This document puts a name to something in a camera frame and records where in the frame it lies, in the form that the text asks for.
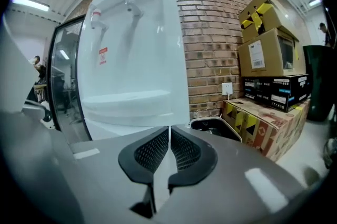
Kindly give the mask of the white water dispenser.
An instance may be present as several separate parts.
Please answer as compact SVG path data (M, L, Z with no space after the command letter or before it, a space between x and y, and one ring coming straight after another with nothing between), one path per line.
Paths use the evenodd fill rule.
M172 112L166 126L189 122L185 51L176 0L136 0L134 17L125 0L92 0L81 30L77 82L86 111ZM97 7L107 31L91 29ZM108 48L100 65L99 51Z

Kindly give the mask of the red warning sticker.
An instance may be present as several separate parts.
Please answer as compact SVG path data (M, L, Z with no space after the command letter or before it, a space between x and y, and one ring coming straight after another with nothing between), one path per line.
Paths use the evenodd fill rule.
M100 65L106 64L106 62L107 62L107 52L108 52L107 47L100 49L100 51L99 51L99 56L100 56L99 64Z

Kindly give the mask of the printed brown cardboard box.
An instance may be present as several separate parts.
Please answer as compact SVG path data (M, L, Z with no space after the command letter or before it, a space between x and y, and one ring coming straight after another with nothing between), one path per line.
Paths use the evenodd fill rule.
M244 144L277 161L299 139L309 107L306 100L284 113L246 98L231 99L223 102L222 118Z

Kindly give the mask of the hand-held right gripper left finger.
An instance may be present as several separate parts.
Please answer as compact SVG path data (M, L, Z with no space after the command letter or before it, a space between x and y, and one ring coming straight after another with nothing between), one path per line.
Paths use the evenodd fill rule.
M102 192L100 207L121 212L119 224L157 224L154 175L168 150L168 127L70 145L85 178Z

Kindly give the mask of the white red-capped tap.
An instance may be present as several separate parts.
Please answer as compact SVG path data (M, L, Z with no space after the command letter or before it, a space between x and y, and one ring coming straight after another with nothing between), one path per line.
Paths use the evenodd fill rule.
M108 29L108 25L102 20L102 12L97 7L91 11L90 25L91 29L100 29L104 32Z

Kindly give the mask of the small white waste bin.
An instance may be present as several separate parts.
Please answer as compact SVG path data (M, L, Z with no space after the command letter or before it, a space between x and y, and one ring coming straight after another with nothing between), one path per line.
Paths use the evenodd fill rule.
M221 117L204 117L191 120L190 127L212 135L242 142L240 135Z

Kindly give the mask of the dark green round bin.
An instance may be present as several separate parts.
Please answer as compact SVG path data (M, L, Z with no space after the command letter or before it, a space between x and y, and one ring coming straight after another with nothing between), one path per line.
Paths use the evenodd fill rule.
M312 88L308 120L325 121L337 103L337 50L322 45L303 49Z

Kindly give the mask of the cardboard box white label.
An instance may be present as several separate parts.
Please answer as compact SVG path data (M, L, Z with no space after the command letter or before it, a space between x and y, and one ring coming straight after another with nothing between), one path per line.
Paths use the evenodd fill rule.
M241 45L239 62L243 77L283 77L306 72L302 44L276 28Z

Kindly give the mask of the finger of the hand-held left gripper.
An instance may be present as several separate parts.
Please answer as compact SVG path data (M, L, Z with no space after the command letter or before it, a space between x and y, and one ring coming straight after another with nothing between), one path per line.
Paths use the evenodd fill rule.
M1 113L3 216L17 224L83 224L47 129L22 113Z
M1 112L20 112L35 82L35 68L10 34L1 31Z

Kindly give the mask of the cardboard box yellow tape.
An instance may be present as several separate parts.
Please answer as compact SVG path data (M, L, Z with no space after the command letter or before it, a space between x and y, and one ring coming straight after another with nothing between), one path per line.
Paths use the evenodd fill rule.
M239 22L245 42L274 28L300 40L287 11L277 0L251 0L239 14Z

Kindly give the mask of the black printed carton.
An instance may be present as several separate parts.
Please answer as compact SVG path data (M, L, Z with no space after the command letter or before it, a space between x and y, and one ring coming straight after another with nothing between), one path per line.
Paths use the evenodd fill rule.
M310 75L244 77L244 96L282 112L289 112L311 96Z

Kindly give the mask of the white wall socket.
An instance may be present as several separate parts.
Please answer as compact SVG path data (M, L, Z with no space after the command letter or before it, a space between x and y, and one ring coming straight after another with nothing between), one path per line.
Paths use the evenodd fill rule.
M222 95L229 96L231 94L233 94L233 83L232 82L222 83Z

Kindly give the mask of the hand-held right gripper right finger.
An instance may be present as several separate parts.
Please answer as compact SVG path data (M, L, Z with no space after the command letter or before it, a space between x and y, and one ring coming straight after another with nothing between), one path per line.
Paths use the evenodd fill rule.
M212 172L193 186L176 187L157 213L161 224L280 223L284 208L304 188L282 167L238 141L186 127L172 128L214 149Z

